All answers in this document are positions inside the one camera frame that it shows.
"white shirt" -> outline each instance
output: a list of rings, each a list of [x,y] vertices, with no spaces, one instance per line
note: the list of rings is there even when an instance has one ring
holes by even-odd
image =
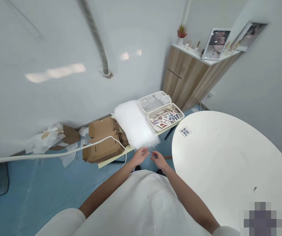
[[[128,179],[88,219],[78,209],[54,216],[36,236],[206,235],[178,200],[165,176],[148,170]],[[213,236],[239,236],[222,226]]]

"black table leg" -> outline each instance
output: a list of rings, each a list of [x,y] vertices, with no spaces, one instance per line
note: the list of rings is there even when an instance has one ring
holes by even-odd
[[[177,127],[177,126],[174,126],[174,127],[170,128],[168,134],[167,134],[166,137],[165,137],[165,140],[169,137],[169,135],[172,133],[172,131],[174,131],[174,129],[175,129],[176,127]]]

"flexible conduit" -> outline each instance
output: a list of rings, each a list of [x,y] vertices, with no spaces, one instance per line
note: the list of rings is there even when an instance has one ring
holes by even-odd
[[[105,77],[108,77],[111,75],[111,71],[108,68],[108,60],[107,60],[107,56],[106,56],[106,52],[105,52],[105,48],[104,45],[102,44],[100,35],[98,33],[98,29],[97,26],[95,24],[93,15],[91,10],[89,9],[88,3],[86,0],[78,0],[80,6],[82,7],[84,14],[85,14],[85,18],[87,20],[87,23],[92,31],[92,34],[95,38],[95,41],[97,43],[97,47],[99,50],[99,53],[101,55],[101,59],[102,59],[102,65],[103,65],[103,70],[102,70],[102,75]]]
[[[93,143],[93,144],[89,144],[89,145],[86,145],[86,146],[83,146],[83,147],[80,147],[80,148],[77,148],[73,151],[68,151],[68,152],[65,152],[65,153],[59,153],[59,154],[36,154],[36,155],[22,155],[22,156],[9,156],[9,157],[0,157],[0,163],[1,162],[9,162],[9,161],[20,161],[20,160],[33,160],[33,159],[44,159],[44,158],[54,158],[54,157],[61,157],[61,156],[66,156],[66,155],[69,155],[71,153],[74,153],[74,152],[77,152],[77,151],[80,151],[80,150],[83,150],[85,148],[88,148],[90,146],[93,146],[93,145],[96,145],[96,144],[99,144],[101,143],[102,141],[108,139],[108,138],[112,138],[113,140],[117,141],[121,147],[123,147],[123,149],[126,151],[125,147],[120,143],[120,141],[118,141],[117,139],[115,139],[113,136],[108,136],[96,143]],[[124,164],[127,162],[127,153],[125,154],[125,162]]]

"white vase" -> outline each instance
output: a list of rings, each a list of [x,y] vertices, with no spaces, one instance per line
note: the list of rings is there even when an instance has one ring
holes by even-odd
[[[178,37],[178,39],[177,39],[177,45],[178,45],[178,46],[182,46],[183,42],[184,42],[184,38],[179,38],[179,37]]]

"white sleeve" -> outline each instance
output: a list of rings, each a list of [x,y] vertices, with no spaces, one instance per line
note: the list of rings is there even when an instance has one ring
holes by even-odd
[[[72,236],[85,220],[79,209],[65,209],[43,226],[36,236]]]
[[[240,236],[240,232],[228,226],[221,226],[213,232],[212,236]]]

